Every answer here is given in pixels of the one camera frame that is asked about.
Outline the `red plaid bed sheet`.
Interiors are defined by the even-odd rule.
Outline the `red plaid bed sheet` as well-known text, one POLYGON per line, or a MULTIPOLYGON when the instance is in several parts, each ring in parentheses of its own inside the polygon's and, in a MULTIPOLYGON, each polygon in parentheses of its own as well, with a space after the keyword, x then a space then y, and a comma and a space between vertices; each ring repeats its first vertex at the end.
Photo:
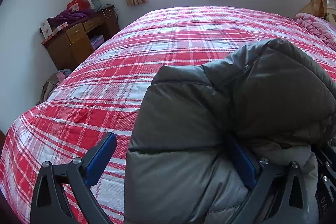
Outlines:
POLYGON ((29 223, 41 163, 82 156, 107 131, 118 140, 94 195, 115 223, 123 222, 127 145, 137 108, 162 65, 202 65, 245 44, 287 39, 335 77, 335 51, 295 20, 233 7, 176 7, 147 13, 79 65, 48 101, 10 126, 1 154, 1 192, 29 223))

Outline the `wooden desk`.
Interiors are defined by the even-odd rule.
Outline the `wooden desk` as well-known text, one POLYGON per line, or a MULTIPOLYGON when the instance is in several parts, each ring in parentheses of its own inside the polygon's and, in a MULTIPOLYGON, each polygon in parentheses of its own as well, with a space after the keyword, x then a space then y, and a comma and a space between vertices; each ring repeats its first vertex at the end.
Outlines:
POLYGON ((74 70, 119 31, 117 10, 107 6, 64 27, 42 46, 58 70, 74 70))

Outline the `purple garment on desk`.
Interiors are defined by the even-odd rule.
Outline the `purple garment on desk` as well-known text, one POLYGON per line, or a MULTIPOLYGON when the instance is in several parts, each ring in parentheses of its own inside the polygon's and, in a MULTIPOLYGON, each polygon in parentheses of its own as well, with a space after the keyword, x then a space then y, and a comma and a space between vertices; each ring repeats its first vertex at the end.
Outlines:
POLYGON ((56 28, 65 22, 67 22, 68 24, 72 24, 81 20, 82 18, 92 16, 94 13, 94 9, 84 9, 76 11, 73 11, 72 9, 66 9, 59 15, 53 18, 48 18, 47 21, 52 28, 56 28))

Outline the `flat red box on desk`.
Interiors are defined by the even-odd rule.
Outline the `flat red box on desk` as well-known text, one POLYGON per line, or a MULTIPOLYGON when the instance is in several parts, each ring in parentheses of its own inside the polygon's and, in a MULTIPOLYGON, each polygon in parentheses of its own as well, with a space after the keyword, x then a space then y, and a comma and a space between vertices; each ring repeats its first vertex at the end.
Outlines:
POLYGON ((68 26, 68 23, 65 22, 65 23, 61 24, 60 26, 56 27, 56 28, 53 30, 54 35, 53 35, 52 37, 50 36, 49 38, 44 39, 44 40, 42 41, 42 45, 45 45, 46 42, 48 42, 48 41, 49 41, 51 38, 53 38, 58 32, 60 32, 62 29, 66 28, 67 26, 68 26))

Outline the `grey puffer jacket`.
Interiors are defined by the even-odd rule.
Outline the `grey puffer jacket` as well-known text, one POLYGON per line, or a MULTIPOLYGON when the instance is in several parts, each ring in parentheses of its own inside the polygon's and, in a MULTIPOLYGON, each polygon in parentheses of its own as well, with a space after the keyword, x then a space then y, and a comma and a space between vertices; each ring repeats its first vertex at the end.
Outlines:
POLYGON ((159 69, 126 156, 125 223, 227 223, 248 196, 237 144, 301 167, 317 220, 312 150, 335 135, 335 82, 287 40, 243 46, 222 60, 159 69))

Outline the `pink folded quilt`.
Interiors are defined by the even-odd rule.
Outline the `pink folded quilt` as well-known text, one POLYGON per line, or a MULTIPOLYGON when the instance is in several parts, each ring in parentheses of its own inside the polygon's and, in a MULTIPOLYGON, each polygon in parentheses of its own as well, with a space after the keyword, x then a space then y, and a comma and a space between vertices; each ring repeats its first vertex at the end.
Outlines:
POLYGON ((322 18, 304 12, 298 13, 295 21, 335 51, 335 26, 322 18))

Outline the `wooden headboard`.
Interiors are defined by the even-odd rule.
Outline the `wooden headboard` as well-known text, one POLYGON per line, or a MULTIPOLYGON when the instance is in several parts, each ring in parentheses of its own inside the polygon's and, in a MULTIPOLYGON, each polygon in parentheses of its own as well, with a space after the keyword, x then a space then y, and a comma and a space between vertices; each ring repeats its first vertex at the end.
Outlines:
POLYGON ((327 0, 326 1, 327 16, 329 22, 333 25, 336 25, 335 15, 336 15, 336 0, 327 0))

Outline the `white box on desk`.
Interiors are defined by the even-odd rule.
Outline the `white box on desk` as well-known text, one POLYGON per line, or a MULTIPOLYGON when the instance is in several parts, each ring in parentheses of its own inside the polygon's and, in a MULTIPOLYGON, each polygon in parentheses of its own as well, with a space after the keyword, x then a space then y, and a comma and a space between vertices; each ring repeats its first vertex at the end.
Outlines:
POLYGON ((45 39, 52 37, 54 35, 52 27, 49 24, 49 21, 45 19, 40 23, 40 29, 45 39))

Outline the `clothes pile on floor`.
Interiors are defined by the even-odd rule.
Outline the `clothes pile on floor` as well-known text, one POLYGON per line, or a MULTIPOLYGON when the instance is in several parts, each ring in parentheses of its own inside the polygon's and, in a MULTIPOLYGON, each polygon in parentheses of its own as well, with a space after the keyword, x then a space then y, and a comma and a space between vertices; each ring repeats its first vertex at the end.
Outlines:
POLYGON ((72 71, 70 69, 63 69, 53 73, 43 85, 41 96, 37 105, 45 102, 53 91, 71 74, 71 72, 72 71))

